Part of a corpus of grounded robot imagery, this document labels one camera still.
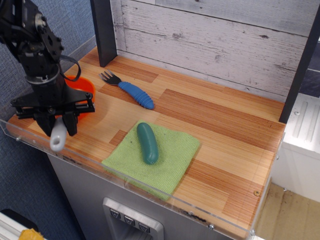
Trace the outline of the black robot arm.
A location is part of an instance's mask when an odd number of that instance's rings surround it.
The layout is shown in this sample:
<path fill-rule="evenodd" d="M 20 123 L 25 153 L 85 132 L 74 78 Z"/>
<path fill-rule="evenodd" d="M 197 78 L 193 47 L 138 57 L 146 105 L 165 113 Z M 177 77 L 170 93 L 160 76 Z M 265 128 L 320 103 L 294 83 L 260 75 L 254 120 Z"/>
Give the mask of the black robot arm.
<path fill-rule="evenodd" d="M 51 136 L 57 117 L 70 136 L 77 133 L 78 117 L 95 111 L 93 93 L 67 85 L 60 62 L 78 62 L 62 55 L 61 38 L 54 35 L 47 19 L 30 0 L 0 2 L 0 42 L 22 65 L 33 92 L 10 104 L 19 119 L 34 119 Z"/>

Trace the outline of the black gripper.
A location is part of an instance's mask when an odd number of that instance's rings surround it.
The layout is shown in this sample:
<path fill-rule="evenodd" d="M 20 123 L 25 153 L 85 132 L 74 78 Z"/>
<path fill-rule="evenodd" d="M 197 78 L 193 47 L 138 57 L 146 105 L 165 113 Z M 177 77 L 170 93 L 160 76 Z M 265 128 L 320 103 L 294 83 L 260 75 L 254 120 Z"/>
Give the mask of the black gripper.
<path fill-rule="evenodd" d="M 58 67 L 53 67 L 50 74 L 30 76 L 25 80 L 32 92 L 11 100 L 20 119 L 35 119 L 43 132 L 50 137 L 56 118 L 61 117 L 68 134 L 77 134 L 78 117 L 95 112 L 93 93 L 74 89 L 67 84 Z"/>

